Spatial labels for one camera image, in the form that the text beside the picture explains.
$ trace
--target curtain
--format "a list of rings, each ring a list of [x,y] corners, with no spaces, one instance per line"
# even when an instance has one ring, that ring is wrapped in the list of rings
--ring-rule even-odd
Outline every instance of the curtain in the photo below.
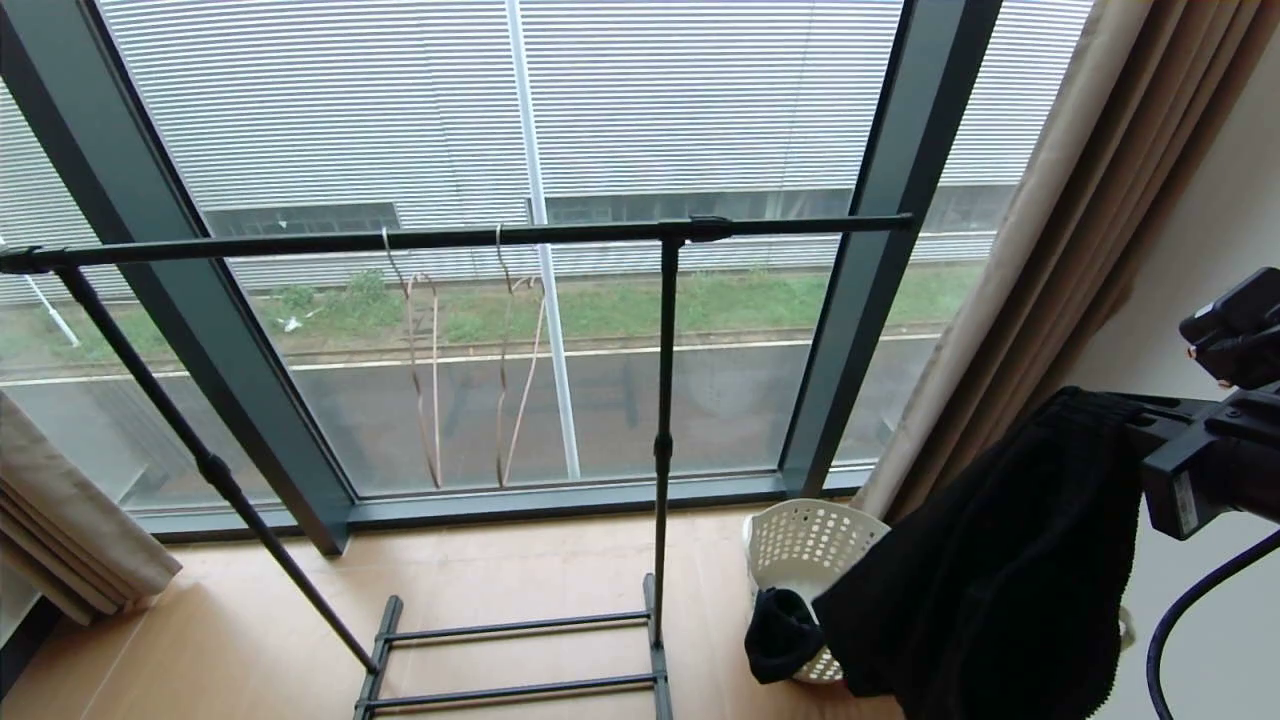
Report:
[[[0,393],[0,560],[81,624],[182,568]]]
[[[1275,29],[1272,0],[1100,0],[996,237],[855,502],[899,519],[1061,383],[1123,304]]]

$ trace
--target baseboard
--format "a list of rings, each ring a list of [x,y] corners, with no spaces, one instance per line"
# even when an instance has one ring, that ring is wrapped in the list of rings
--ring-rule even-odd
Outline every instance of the baseboard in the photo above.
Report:
[[[4,647],[0,647],[0,700],[9,694],[9,688],[18,682],[61,618],[63,611],[49,598],[41,597],[22,623],[18,623]]]

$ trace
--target white pole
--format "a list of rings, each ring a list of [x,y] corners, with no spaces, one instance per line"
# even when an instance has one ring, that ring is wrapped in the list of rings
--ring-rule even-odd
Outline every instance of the white pole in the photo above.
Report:
[[[538,159],[538,131],[534,124],[534,100],[529,92],[529,68],[525,63],[525,31],[520,17],[520,0],[507,0],[507,29],[511,37],[511,64],[516,69],[516,96],[520,100],[520,129],[525,137],[525,163],[529,167],[529,195],[534,224],[547,224],[547,197],[543,195],[543,167]],[[573,402],[568,395],[568,369],[564,365],[564,332],[559,319],[559,296],[556,293],[556,264],[549,245],[538,246],[543,290],[547,292],[547,329],[552,346],[552,370],[556,374],[556,400],[559,404],[561,434],[564,438],[564,465],[568,479],[582,477],[577,462],[577,433],[573,425]]]
[[[0,247],[5,247],[3,237],[0,237]],[[31,292],[35,292],[36,297],[40,299],[40,304],[45,306],[45,311],[47,311],[49,316],[54,319],[54,324],[58,325],[58,329],[63,331],[63,336],[67,337],[67,342],[72,343],[72,347],[79,347],[79,338],[76,337],[76,332],[72,331],[72,327],[63,319],[61,313],[59,313],[58,309],[49,302],[49,299],[45,297],[45,292],[40,290],[36,281],[31,279],[31,275],[22,275],[22,279],[27,281],[27,287],[29,287]]]

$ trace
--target garment rack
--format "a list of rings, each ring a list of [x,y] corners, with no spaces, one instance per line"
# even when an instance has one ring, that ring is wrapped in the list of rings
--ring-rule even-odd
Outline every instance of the garment rack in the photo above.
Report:
[[[42,274],[52,272],[61,279],[72,297],[102,333],[108,345],[120,357],[138,387],[173,428],[178,439],[195,459],[205,480],[232,506],[271,557],[293,580],[338,638],[365,667],[365,682],[355,706],[356,720],[369,720],[380,710],[460,703],[502,702],[536,696],[564,696],[607,689],[652,687],[659,720],[669,720],[671,691],[667,678],[667,656],[662,634],[663,579],[667,541],[667,491],[671,475],[673,439],[671,437],[672,363],[676,336],[676,273],[680,249],[686,242],[710,242],[731,236],[803,234],[826,232],[874,232],[910,228],[909,214],[884,217],[841,217],[796,220],[728,220],[718,217],[690,218],[657,223],[613,223],[602,225],[518,225],[504,228],[452,228],[428,232],[396,231],[389,233],[334,233],[312,236],[266,236],[255,238],[207,238],[175,242],[115,243],[93,247],[9,249],[0,252],[0,273]],[[644,610],[609,615],[585,615],[553,620],[532,620],[499,625],[479,625],[447,630],[399,632],[403,610],[399,596],[390,596],[381,624],[367,652],[338,614],[325,601],[280,541],[257,514],[232,475],[230,468],[205,446],[187,419],[165,393],[142,356],[116,325],[92,284],[81,270],[92,265],[122,265],[165,260],[224,259],[261,255],[306,255],[320,252],[358,252],[420,250],[440,247],[486,247],[502,245],[573,243],[657,240],[662,242],[662,309],[658,352],[658,432],[654,437],[654,473],[657,477],[654,523],[654,569],[644,577]],[[644,621],[649,629],[652,671],[534,685],[516,685],[467,692],[380,698],[383,676],[392,648],[397,643],[439,638],[474,638],[527,630],[554,630],[590,625],[617,626]]]

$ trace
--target black cable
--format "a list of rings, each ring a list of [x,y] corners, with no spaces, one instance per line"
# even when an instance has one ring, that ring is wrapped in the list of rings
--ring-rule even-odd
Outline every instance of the black cable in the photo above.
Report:
[[[1151,635],[1151,644],[1147,647],[1147,689],[1151,692],[1151,703],[1156,706],[1156,717],[1160,720],[1172,720],[1169,712],[1169,703],[1165,702],[1165,689],[1160,685],[1160,660],[1165,653],[1165,641],[1172,632],[1174,624],[1187,612],[1187,609],[1204,597],[1208,591],[1222,584],[1224,580],[1266,557],[1271,551],[1280,548],[1280,530],[1271,533],[1253,547],[1219,565],[1212,573],[1201,578],[1194,585],[1187,589],[1156,624],[1156,632]]]

